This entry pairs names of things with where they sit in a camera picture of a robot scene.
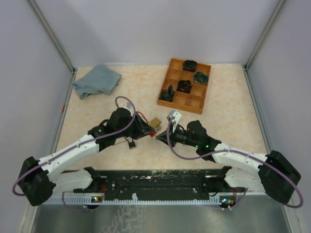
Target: small black connector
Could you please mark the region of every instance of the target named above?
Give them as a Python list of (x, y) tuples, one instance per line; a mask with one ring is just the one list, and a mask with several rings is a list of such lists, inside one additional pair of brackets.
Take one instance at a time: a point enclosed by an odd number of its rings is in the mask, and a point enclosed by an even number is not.
[(129, 143), (128, 143), (128, 146), (129, 146), (130, 150), (136, 148), (136, 144), (135, 144), (134, 141), (129, 142)]

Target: wooden box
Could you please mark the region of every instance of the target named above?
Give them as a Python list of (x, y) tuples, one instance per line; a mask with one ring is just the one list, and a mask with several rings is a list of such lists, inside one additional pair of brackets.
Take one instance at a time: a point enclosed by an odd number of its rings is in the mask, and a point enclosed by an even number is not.
[[(166, 72), (162, 88), (157, 98), (157, 103), (158, 105), (162, 105), (173, 109), (179, 109), (191, 113), (202, 114), (208, 84), (201, 85), (193, 83), (193, 76), (195, 72), (201, 71), (207, 74), (209, 78), (211, 66), (198, 63), (196, 71), (189, 72), (183, 70), (183, 62), (184, 60), (174, 58), (171, 59), (171, 63)], [(192, 88), (190, 94), (177, 91), (177, 85), (179, 80), (191, 81)], [(160, 96), (162, 91), (167, 90), (171, 84), (173, 85), (173, 90), (175, 92), (173, 101), (169, 102), (161, 100)]]

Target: table top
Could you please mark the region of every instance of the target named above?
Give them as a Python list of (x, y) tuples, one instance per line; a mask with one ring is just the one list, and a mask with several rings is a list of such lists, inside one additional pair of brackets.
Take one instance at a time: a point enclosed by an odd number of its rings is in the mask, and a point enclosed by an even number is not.
[[(150, 121), (157, 117), (162, 121), (162, 131), (167, 127), (166, 116), (170, 108), (156, 103), (167, 65), (162, 66), (112, 66), (121, 74), (119, 84), (111, 95), (91, 95), (81, 100), (72, 90), (58, 148), (60, 150), (80, 139), (116, 110), (114, 99), (128, 97), (137, 111)], [(82, 78), (92, 67), (80, 67), (76, 80)], [(207, 95), (201, 115), (179, 111), (180, 124), (184, 127), (192, 120), (199, 120), (207, 133), (222, 142), (255, 153), (266, 153), (255, 109), (241, 64), (212, 64)], [(187, 157), (197, 156), (196, 148), (177, 145), (175, 150)], [(136, 148), (129, 150), (127, 143), (120, 143), (77, 162), (70, 169), (91, 166), (97, 170), (128, 169), (213, 169), (223, 165), (203, 159), (186, 161), (177, 158), (167, 145), (146, 136), (136, 141)]]

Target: gray towel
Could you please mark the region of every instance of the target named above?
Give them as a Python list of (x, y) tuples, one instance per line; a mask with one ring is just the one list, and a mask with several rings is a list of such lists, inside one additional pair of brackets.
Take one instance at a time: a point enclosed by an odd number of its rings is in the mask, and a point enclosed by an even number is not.
[(111, 94), (121, 75), (105, 65), (95, 66), (82, 79), (73, 82), (73, 87), (82, 100), (91, 94)]

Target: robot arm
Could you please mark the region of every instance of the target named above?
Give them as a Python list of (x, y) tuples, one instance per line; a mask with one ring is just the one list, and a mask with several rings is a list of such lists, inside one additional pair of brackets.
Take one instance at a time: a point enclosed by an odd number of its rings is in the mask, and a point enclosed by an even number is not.
[[(133, 123), (120, 132), (133, 118)], [(93, 168), (86, 167), (68, 173), (63, 171), (76, 162), (114, 145), (118, 138), (130, 137), (137, 140), (153, 131), (154, 128), (146, 124), (139, 115), (131, 114), (130, 104), (127, 103), (114, 111), (110, 119), (95, 126), (70, 146), (38, 160), (33, 157), (26, 159), (19, 177), (36, 166), (39, 168), (26, 175), (18, 185), (32, 206), (44, 203), (52, 194), (76, 189), (95, 191), (100, 186), (101, 177)]]
[[(294, 192), (292, 185), (263, 164), (265, 162), (272, 165), (297, 185), (301, 178), (299, 172), (280, 152), (273, 150), (270, 154), (260, 154), (235, 149), (220, 140), (210, 137), (198, 120), (191, 121), (188, 123), (187, 128), (184, 129), (179, 126), (180, 118), (181, 114), (177, 111), (171, 111), (168, 115), (168, 120), (171, 122), (170, 128), (167, 129), (170, 141), (168, 141), (167, 131), (156, 137), (157, 140), (169, 145), (176, 156), (187, 160), (198, 158), (185, 158), (178, 155), (173, 150), (177, 143), (196, 147), (196, 153), (204, 160), (230, 166), (226, 168), (223, 176), (230, 187), (245, 187), (253, 191), (265, 192), (280, 203), (286, 204), (289, 202)], [(262, 162), (255, 161), (249, 156), (255, 157)]]

